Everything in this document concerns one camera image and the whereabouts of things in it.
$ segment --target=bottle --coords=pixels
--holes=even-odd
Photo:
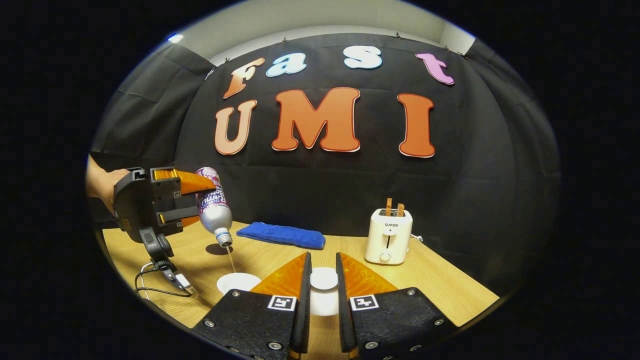
[[[229,229],[231,228],[231,209],[227,204],[218,172],[213,168],[204,167],[196,171],[197,175],[204,176],[216,185],[215,191],[205,194],[198,199],[200,203],[200,221],[210,233],[216,236],[216,240],[222,247],[231,246],[233,240]]]

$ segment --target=black backdrop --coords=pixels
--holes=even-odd
[[[154,1],[73,10],[43,4],[7,20],[23,34],[6,37],[8,47],[24,51],[24,57],[19,51],[9,57],[10,70],[24,70],[7,94],[15,105],[10,115],[28,110],[28,120],[8,122],[11,134],[25,134],[23,156],[8,160],[18,161],[24,174],[16,178],[18,188],[27,185],[29,191],[7,193],[9,209],[18,214],[10,224],[21,234],[7,238],[4,265],[12,276],[4,292],[10,327],[5,352],[222,358],[128,295],[92,235],[93,218],[79,191],[86,169],[82,149],[90,148],[100,114],[122,79],[173,29],[220,6]],[[455,1],[427,5],[483,38],[532,86],[563,159],[558,241],[545,249],[518,293],[433,356],[630,358],[636,352],[634,331],[619,325],[636,320],[627,306],[634,290],[620,281],[621,274],[632,274],[628,265],[637,254],[627,204],[633,92],[624,80],[631,79],[633,48],[612,42],[633,30],[631,6],[600,3],[592,17],[573,4],[544,1],[499,9]],[[43,86],[52,89],[48,96]],[[55,238],[64,242],[52,243]]]
[[[342,50],[375,46],[383,63],[350,69]],[[265,75],[285,54],[304,53],[307,67]],[[415,55],[447,64],[453,86],[439,83]],[[246,87],[223,99],[231,72],[263,57]],[[372,34],[299,38],[263,47],[213,66],[178,45],[165,45],[136,67],[112,97],[94,141],[94,156],[111,168],[149,159],[195,172],[220,174],[234,220],[288,225],[324,234],[367,236],[373,210],[387,197],[413,216],[412,233],[480,283],[503,296],[517,286],[548,242],[557,213],[559,155],[538,98],[489,47],[476,40],[467,58],[440,47]],[[276,151],[280,105],[276,94],[304,90],[318,107],[337,87],[356,88],[356,152],[318,145]],[[433,101],[432,158],[407,157],[399,94]],[[233,155],[214,146],[216,112],[236,111],[227,138],[237,134],[237,107],[256,100],[246,145]],[[318,139],[326,134],[326,127]],[[105,156],[108,161],[101,162]]]

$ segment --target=folded blue cloth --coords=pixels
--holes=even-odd
[[[303,230],[297,227],[268,225],[264,222],[254,222],[236,232],[238,236],[284,245],[295,245],[306,249],[321,249],[324,247],[324,235],[313,230]]]

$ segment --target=wooden table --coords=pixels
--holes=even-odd
[[[247,224],[234,222],[232,252],[237,272],[246,272],[264,279],[300,254],[309,251],[313,267],[335,268],[336,252],[343,252],[377,272],[399,289],[417,287],[455,325],[461,326],[493,304],[498,296],[450,264],[431,249],[411,238],[409,253],[401,265],[378,265],[364,259],[366,238],[325,236],[323,250],[307,250],[290,245],[278,245],[236,236]],[[144,245],[130,239],[119,229],[103,231],[109,254],[125,281],[134,288],[133,280],[140,268],[149,262]],[[200,222],[187,226],[183,232],[168,237],[173,248],[173,263],[198,290],[200,298],[176,297],[148,291],[149,299],[180,323],[192,328],[222,298],[216,282],[232,272],[228,255],[206,251],[216,243]],[[144,276],[145,286],[175,292],[159,272]],[[310,319],[308,354],[305,360],[344,360],[340,351],[337,316],[316,316]]]

